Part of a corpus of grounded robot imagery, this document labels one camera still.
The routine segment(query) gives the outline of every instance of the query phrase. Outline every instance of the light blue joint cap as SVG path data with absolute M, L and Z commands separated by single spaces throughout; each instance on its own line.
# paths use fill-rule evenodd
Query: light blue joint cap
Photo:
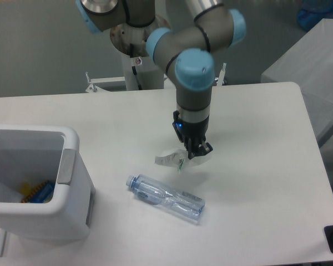
M 158 28 L 154 32 L 151 33 L 151 35 L 147 39 L 147 44 L 145 49 L 147 50 L 147 53 L 151 58 L 153 58 L 154 61 L 154 50 L 155 47 L 158 44 L 158 41 L 161 39 L 161 37 L 165 34 L 171 32 L 171 29 L 169 28 Z
M 80 0 L 75 0 L 75 4 L 77 5 L 79 11 L 80 11 L 80 14 L 82 15 L 83 19 L 85 20 L 87 26 L 88 26 L 88 29 L 91 33 L 93 34 L 97 34 L 97 33 L 100 33 L 101 30 L 99 30 L 98 27 L 96 27 L 96 25 L 94 24 L 94 22 L 89 18 L 89 16 L 87 15 L 85 9 L 83 8 Z
M 183 51 L 176 59 L 175 76 L 189 90 L 203 91 L 210 88 L 215 81 L 212 56 L 196 48 Z
M 233 17 L 233 39 L 230 46 L 241 42 L 246 35 L 246 24 L 243 15 L 237 9 L 230 9 L 229 12 Z

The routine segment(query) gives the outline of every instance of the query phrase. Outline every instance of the bin handle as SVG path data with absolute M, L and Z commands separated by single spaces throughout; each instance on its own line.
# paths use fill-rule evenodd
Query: bin handle
M 73 169 L 74 169 L 76 155 L 77 155 L 76 150 L 72 149 L 63 150 L 57 176 L 58 184 L 63 184 L 63 185 L 70 184 L 73 176 Z

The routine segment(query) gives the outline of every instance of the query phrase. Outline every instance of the white table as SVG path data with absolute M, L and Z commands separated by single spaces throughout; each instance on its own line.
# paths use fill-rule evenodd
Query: white table
M 0 122 L 67 125 L 97 188 L 82 241 L 7 239 L 0 265 L 274 265 L 333 260 L 333 195 L 299 87 L 215 88 L 211 158 L 181 174 L 154 156 L 182 147 L 174 90 L 0 99 Z M 139 173 L 206 200 L 199 225 L 137 200 Z

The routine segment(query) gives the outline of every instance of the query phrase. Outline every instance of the water bottle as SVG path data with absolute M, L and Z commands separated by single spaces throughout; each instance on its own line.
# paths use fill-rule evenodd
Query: water bottle
M 126 185 L 141 200 L 152 205 L 162 205 L 195 221 L 200 219 L 205 206 L 203 199 L 144 175 L 129 176 Z
M 302 0 L 297 22 L 306 31 L 323 18 L 333 18 L 333 0 Z

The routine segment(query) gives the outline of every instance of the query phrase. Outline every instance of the bottle cap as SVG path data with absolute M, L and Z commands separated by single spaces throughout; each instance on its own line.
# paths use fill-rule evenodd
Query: bottle cap
M 134 179 L 134 176 L 129 176 L 126 181 L 126 186 L 131 187 L 132 180 Z

